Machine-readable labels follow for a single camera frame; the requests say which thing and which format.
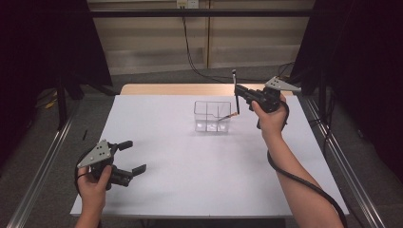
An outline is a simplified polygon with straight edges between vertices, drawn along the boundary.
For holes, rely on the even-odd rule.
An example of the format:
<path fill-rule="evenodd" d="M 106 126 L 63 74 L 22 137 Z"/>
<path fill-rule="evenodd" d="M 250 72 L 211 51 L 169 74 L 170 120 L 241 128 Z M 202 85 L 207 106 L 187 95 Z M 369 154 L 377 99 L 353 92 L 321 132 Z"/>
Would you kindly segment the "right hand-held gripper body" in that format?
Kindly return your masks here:
<path fill-rule="evenodd" d="M 300 92 L 301 88 L 282 81 L 279 77 L 274 77 L 265 83 L 263 90 L 249 91 L 249 96 L 256 101 L 266 112 L 271 113 L 278 110 L 281 105 L 280 94 L 282 91 Z"/>

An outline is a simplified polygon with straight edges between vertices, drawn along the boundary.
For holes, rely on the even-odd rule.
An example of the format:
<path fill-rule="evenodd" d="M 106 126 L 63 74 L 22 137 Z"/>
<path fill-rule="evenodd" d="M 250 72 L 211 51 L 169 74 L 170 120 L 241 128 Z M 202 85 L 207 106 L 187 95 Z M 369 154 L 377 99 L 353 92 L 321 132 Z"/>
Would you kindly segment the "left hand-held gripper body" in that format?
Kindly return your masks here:
<path fill-rule="evenodd" d="M 118 143 L 111 143 L 107 140 L 99 141 L 93 148 L 84 153 L 76 164 L 76 168 L 89 167 L 90 173 L 95 180 L 101 177 L 102 171 L 107 165 L 112 167 L 106 190 L 111 188 L 112 184 L 127 187 L 133 175 L 131 172 L 117 168 L 114 163 L 114 155 L 118 151 Z"/>

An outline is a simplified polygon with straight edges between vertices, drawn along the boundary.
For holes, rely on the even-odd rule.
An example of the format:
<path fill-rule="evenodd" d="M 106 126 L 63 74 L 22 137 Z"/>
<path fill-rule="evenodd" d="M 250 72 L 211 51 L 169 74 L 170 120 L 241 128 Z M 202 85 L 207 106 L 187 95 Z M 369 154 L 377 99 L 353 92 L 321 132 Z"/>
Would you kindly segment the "black makeup brush silver ferrule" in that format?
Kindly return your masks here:
<path fill-rule="evenodd" d="M 232 78 L 233 78 L 233 84 L 234 84 L 234 96 L 235 96 L 236 111 L 237 111 L 237 115 L 239 115 L 240 106 L 239 106 L 239 96 L 237 94 L 237 71 L 235 69 L 232 70 Z"/>

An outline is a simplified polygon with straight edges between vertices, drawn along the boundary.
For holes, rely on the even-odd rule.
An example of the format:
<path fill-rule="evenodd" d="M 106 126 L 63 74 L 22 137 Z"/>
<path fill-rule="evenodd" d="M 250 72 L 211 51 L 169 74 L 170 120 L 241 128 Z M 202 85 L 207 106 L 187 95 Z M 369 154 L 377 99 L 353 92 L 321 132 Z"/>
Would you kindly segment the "black makeup brush orange bristles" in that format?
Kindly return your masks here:
<path fill-rule="evenodd" d="M 232 117 L 236 117 L 236 116 L 238 116 L 238 115 L 239 115 L 238 112 L 234 112 L 234 113 L 232 113 L 232 114 L 229 114 L 229 115 L 227 115 L 227 116 L 225 116 L 225 117 L 222 117 L 222 118 L 218 119 L 218 122 L 221 122 L 221 121 L 230 119 L 230 118 L 232 118 Z"/>

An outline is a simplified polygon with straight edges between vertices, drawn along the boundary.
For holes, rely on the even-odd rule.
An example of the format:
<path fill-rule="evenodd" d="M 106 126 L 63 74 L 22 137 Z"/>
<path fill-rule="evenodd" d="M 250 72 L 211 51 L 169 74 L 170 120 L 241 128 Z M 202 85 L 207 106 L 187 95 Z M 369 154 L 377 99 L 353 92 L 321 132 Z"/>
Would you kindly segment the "clear plastic organizer box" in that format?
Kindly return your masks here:
<path fill-rule="evenodd" d="M 218 122 L 218 119 L 232 114 L 230 102 L 196 101 L 194 103 L 195 130 L 197 132 L 226 133 L 230 119 Z"/>

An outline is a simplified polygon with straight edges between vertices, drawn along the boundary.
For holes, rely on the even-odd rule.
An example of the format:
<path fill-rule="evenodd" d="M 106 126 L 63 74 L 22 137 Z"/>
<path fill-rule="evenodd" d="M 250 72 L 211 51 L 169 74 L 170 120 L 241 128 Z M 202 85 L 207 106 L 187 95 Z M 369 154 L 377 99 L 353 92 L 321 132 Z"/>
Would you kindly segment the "person's right hand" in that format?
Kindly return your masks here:
<path fill-rule="evenodd" d="M 266 113 L 256 101 L 252 102 L 252 107 L 259 118 L 259 126 L 263 139 L 273 140 L 281 138 L 281 131 L 285 126 L 288 115 L 286 107 L 281 104 L 278 110 L 271 113 Z"/>

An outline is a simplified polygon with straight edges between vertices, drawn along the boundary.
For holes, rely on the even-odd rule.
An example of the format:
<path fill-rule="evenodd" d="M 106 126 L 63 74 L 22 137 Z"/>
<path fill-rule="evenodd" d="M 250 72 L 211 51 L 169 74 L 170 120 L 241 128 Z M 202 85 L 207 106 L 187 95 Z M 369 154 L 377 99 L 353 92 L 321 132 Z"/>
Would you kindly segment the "person's left hand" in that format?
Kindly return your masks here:
<path fill-rule="evenodd" d="M 107 165 L 101 177 L 94 180 L 88 167 L 78 170 L 78 187 L 86 209 L 103 209 L 106 204 L 106 185 L 111 175 L 111 166 Z"/>

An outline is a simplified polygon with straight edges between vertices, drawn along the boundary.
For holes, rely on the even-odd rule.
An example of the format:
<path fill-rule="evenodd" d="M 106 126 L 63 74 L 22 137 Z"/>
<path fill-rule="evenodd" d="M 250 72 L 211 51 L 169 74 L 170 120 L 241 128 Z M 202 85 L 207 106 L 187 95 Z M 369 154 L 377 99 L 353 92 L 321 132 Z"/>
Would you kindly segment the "black metal stand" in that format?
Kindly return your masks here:
<path fill-rule="evenodd" d="M 325 123 L 326 122 L 326 72 L 321 70 L 320 81 L 318 86 L 318 110 L 319 118 Z"/>
<path fill-rule="evenodd" d="M 63 84 L 62 76 L 57 77 L 57 103 L 58 103 L 58 113 L 59 113 L 59 124 L 58 129 L 61 130 L 67 122 L 67 103 L 65 87 Z"/>

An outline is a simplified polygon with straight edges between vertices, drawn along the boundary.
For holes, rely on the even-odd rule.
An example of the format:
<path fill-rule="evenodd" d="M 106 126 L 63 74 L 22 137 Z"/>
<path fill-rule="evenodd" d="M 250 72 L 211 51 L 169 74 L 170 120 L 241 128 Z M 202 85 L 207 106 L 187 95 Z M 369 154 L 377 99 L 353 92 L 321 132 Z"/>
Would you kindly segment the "white table mat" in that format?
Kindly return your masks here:
<path fill-rule="evenodd" d="M 195 130 L 195 96 L 121 95 L 103 139 L 133 141 L 115 165 L 146 171 L 127 186 L 112 186 L 104 214 L 111 217 L 274 218 L 291 214 L 257 116 L 239 99 L 240 114 L 226 133 Z"/>

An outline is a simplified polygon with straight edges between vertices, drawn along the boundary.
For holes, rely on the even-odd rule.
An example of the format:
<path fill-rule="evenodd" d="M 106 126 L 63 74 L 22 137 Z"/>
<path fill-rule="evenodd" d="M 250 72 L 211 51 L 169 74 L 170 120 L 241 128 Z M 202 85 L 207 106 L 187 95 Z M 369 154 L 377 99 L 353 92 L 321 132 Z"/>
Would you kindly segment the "black horizontal bar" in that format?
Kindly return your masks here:
<path fill-rule="evenodd" d="M 93 17 L 310 17 L 312 9 L 92 9 Z"/>

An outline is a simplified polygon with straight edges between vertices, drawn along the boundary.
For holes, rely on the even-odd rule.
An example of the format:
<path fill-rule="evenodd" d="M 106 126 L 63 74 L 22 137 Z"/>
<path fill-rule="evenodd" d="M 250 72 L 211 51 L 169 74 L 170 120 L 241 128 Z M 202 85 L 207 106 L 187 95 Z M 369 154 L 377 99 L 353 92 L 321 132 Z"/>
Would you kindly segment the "dark curtain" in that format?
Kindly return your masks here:
<path fill-rule="evenodd" d="M 0 167 L 23 138 L 39 94 L 110 86 L 87 0 L 0 0 Z"/>
<path fill-rule="evenodd" d="M 316 0 L 291 77 L 324 80 L 403 182 L 403 0 Z"/>

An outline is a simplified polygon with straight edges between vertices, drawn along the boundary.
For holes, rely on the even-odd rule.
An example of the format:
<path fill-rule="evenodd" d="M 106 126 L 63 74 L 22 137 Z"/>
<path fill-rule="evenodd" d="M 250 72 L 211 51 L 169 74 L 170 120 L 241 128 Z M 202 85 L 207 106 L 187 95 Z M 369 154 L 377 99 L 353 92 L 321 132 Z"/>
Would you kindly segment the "aluminium floor rail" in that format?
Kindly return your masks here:
<path fill-rule="evenodd" d="M 80 104 L 76 103 L 72 106 L 67 120 L 62 127 L 56 132 L 55 137 L 45 155 L 38 171 L 36 172 L 26 194 L 21 199 L 16 210 L 14 211 L 6 228 L 24 228 L 32 208 L 37 201 L 44 184 L 48 178 L 51 167 L 53 166 L 71 128 L 74 117 L 77 114 Z"/>
<path fill-rule="evenodd" d="M 310 117 L 309 122 L 312 124 L 311 127 L 314 131 L 320 133 L 320 138 L 317 141 L 325 161 L 328 162 L 330 158 L 335 161 L 338 171 L 348 185 L 348 190 L 353 194 L 358 208 L 363 214 L 363 220 L 360 220 L 358 216 L 355 216 L 355 219 L 361 224 L 367 222 L 370 228 L 386 228 L 374 202 L 356 175 L 331 127 L 328 125 L 326 112 L 322 111 L 311 97 L 303 97 L 301 102 L 307 108 L 308 116 Z"/>

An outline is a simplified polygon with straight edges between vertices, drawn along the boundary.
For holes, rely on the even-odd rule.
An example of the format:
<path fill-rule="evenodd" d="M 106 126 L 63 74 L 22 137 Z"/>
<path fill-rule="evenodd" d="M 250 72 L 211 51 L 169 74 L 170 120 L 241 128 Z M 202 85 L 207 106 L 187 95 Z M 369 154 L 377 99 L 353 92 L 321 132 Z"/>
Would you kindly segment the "white wall socket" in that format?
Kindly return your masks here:
<path fill-rule="evenodd" d="M 177 0 L 178 9 L 197 9 L 200 6 L 199 0 Z"/>

